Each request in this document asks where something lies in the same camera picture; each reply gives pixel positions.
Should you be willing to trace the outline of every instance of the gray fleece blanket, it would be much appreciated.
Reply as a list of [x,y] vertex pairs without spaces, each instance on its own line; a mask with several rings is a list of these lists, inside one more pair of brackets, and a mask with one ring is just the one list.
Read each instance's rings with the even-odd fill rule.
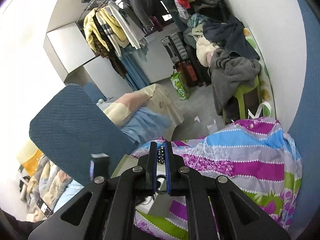
[[248,60],[223,49],[214,51],[210,72],[217,114],[221,113],[240,84],[254,86],[254,79],[260,69],[261,65],[256,59]]

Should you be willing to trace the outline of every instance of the colorful striped blanket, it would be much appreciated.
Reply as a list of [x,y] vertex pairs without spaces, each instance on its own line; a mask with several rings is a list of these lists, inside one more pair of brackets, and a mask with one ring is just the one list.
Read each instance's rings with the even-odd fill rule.
[[[155,140],[160,147],[166,141]],[[150,142],[132,156],[148,154]],[[172,143],[174,154],[202,175],[229,177],[284,229],[295,210],[302,161],[294,140],[270,117],[238,120],[203,139]],[[135,225],[160,239],[188,239],[184,197],[176,197],[166,218],[136,212]]]

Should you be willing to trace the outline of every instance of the pile of clothes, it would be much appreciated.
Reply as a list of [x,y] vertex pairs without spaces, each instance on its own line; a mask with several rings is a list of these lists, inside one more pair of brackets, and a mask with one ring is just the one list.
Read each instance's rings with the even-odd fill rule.
[[122,57],[137,52],[147,61],[148,42],[144,32],[128,14],[122,13],[114,1],[103,8],[94,8],[85,17],[84,34],[90,48],[108,58],[122,78],[126,78],[127,74],[120,60]]
[[196,48],[199,62],[208,67],[217,114],[222,114],[240,84],[254,86],[261,70],[259,55],[246,40],[244,26],[236,17],[221,21],[194,14],[184,32],[187,44]]

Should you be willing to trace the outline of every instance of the blue curtain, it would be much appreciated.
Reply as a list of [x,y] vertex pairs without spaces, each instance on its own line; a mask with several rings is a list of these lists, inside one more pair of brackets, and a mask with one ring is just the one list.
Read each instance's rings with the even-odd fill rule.
[[135,62],[132,56],[130,54],[127,54],[123,48],[121,48],[121,54],[122,57],[120,57],[119,59],[121,60],[125,69],[127,70],[125,80],[129,84],[129,86],[133,90],[137,91],[141,88],[150,85],[150,81],[147,78],[146,74],[143,72],[141,67]]

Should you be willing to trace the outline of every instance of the green stripe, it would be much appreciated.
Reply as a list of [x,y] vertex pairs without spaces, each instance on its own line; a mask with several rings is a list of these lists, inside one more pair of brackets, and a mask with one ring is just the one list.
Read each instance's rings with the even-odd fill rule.
[[301,181],[302,181],[302,179],[297,179],[297,180],[294,181],[294,191],[293,192],[295,194],[297,193],[298,189],[301,186]]
[[279,196],[263,195],[259,198],[256,198],[256,193],[249,193],[245,191],[244,193],[259,206],[266,207],[269,202],[274,200],[276,204],[276,211],[274,212],[274,214],[279,214],[280,209],[283,208],[283,200]]
[[188,240],[189,234],[188,231],[175,226],[173,223],[169,222],[165,218],[150,216],[144,213],[139,212],[141,216],[143,216],[150,223],[154,224],[156,227],[160,228],[162,231],[167,234],[179,238],[181,240]]
[[290,172],[284,173],[284,187],[291,189],[293,191],[294,188],[294,174]]

